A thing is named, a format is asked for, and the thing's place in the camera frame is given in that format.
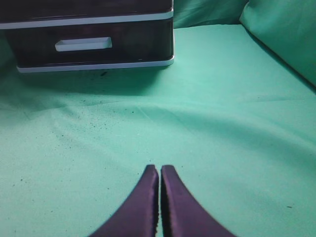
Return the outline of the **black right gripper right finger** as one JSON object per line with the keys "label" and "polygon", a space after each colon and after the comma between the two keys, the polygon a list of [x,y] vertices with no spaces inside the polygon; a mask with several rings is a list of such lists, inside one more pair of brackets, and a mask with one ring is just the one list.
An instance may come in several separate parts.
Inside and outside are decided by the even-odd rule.
{"label": "black right gripper right finger", "polygon": [[160,209],[165,237],[233,237],[194,198],[172,165],[161,168]]}

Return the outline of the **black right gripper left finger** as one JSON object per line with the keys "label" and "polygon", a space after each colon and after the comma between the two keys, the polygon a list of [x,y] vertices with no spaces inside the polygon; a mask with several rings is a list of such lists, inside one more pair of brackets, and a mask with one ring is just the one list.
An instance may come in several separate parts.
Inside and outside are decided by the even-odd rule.
{"label": "black right gripper left finger", "polygon": [[91,236],[154,237],[157,225],[158,172],[150,164],[123,204]]}

